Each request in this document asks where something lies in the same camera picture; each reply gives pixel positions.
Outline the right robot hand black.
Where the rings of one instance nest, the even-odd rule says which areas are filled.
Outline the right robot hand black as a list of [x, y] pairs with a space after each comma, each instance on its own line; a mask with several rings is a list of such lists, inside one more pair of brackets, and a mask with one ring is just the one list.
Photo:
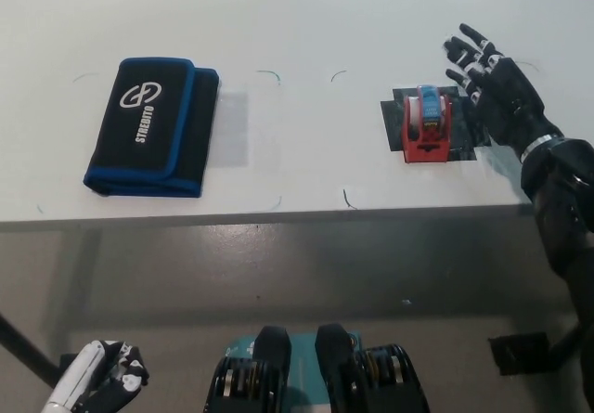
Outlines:
[[464, 89], [490, 137], [517, 156], [543, 136], [561, 137], [517, 63], [471, 26], [462, 23], [459, 30], [463, 38], [454, 35], [444, 42], [446, 57], [455, 66], [445, 74]]

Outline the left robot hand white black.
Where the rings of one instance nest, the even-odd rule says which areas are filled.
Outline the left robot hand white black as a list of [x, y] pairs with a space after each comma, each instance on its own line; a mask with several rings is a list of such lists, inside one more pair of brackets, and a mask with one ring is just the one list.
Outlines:
[[149, 380], [139, 348], [122, 341], [91, 341], [77, 354], [62, 355], [58, 369], [43, 413], [118, 412]]

